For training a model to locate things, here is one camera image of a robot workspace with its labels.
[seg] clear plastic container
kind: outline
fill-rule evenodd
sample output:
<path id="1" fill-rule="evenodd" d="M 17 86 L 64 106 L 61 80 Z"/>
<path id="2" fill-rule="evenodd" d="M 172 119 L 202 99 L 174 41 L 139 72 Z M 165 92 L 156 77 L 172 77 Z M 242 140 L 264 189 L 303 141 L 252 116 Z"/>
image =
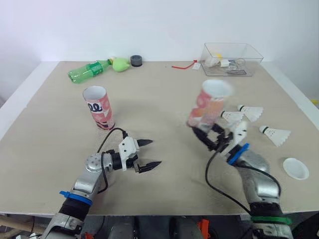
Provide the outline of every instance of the clear plastic container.
<path id="1" fill-rule="evenodd" d="M 262 60 L 246 43 L 205 43 L 200 63 L 206 76 L 252 76 Z"/>

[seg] white shuttlecock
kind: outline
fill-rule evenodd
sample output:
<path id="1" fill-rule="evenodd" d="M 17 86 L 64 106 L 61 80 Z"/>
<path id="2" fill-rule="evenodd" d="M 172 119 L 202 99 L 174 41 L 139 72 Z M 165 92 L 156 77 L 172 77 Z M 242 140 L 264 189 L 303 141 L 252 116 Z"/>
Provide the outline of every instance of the white shuttlecock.
<path id="1" fill-rule="evenodd" d="M 250 122 L 255 122 L 263 113 L 263 107 L 237 106 L 238 111 L 243 112 Z"/>
<path id="2" fill-rule="evenodd" d="M 264 133 L 268 136 L 268 138 L 275 144 L 275 146 L 279 147 L 282 145 L 290 135 L 290 130 L 282 130 L 282 129 L 275 129 L 269 128 L 268 126 L 261 126 L 259 128 L 260 133 Z"/>
<path id="3" fill-rule="evenodd" d="M 242 112 L 227 112 L 223 111 L 220 116 L 227 120 L 229 123 L 240 122 L 244 116 Z"/>

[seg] white plastic lid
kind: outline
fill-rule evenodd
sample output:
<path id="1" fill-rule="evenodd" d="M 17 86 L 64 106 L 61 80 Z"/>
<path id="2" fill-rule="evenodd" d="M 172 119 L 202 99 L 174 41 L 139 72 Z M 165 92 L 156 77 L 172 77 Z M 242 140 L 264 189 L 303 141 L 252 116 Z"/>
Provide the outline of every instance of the white plastic lid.
<path id="1" fill-rule="evenodd" d="M 202 84 L 203 90 L 210 96 L 221 98 L 233 94 L 233 87 L 223 80 L 207 80 Z"/>
<path id="2" fill-rule="evenodd" d="M 260 126 L 260 128 L 259 128 L 260 133 L 263 133 L 266 127 L 268 127 L 268 126 L 266 126 L 266 125 Z"/>
<path id="3" fill-rule="evenodd" d="M 301 161 L 287 158 L 283 163 L 286 173 L 294 179 L 303 180 L 309 177 L 309 170 Z"/>

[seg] red wire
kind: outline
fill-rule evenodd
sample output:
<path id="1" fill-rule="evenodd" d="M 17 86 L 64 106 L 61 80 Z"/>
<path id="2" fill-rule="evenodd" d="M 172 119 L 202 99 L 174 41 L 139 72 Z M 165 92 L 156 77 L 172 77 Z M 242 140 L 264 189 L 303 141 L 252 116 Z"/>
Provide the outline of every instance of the red wire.
<path id="1" fill-rule="evenodd" d="M 176 69 L 182 69 L 182 70 L 186 70 L 187 68 L 191 67 L 192 65 L 194 65 L 197 62 L 197 60 L 193 60 L 193 63 L 191 63 L 189 66 L 187 67 L 179 67 L 179 66 L 172 66 L 173 68 Z"/>

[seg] table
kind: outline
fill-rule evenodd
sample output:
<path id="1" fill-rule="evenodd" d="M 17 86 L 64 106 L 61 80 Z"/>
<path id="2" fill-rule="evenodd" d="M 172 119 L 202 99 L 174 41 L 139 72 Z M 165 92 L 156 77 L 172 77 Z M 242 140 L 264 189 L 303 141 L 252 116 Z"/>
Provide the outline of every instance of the table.
<path id="1" fill-rule="evenodd" d="M 202 69 L 178 70 L 185 62 L 145 62 L 142 67 L 107 72 L 83 84 L 73 84 L 67 72 L 85 62 L 60 62 L 0 141 L 0 212 L 54 214 L 106 131 L 96 127 L 82 98 L 91 85 L 107 89 L 116 126 L 134 138 L 153 139 L 141 148 L 142 163 L 161 160 L 155 170 L 137 174 L 133 169 L 109 175 L 109 189 L 96 197 L 91 215 L 218 215 L 244 211 L 211 190 L 204 181 L 211 156 L 184 122 L 195 104 Z M 282 185 L 284 212 L 319 210 L 319 132 L 276 81 L 259 67 L 253 77 L 225 77 L 236 94 L 225 105 L 263 106 L 264 113 L 248 129 L 251 149 L 266 158 Z M 279 148 L 259 126 L 292 131 Z M 118 135 L 107 149 L 116 148 Z M 305 163 L 307 180 L 290 178 L 282 168 L 287 157 Z M 237 170 L 218 157 L 209 173 L 213 185 L 248 206 Z"/>

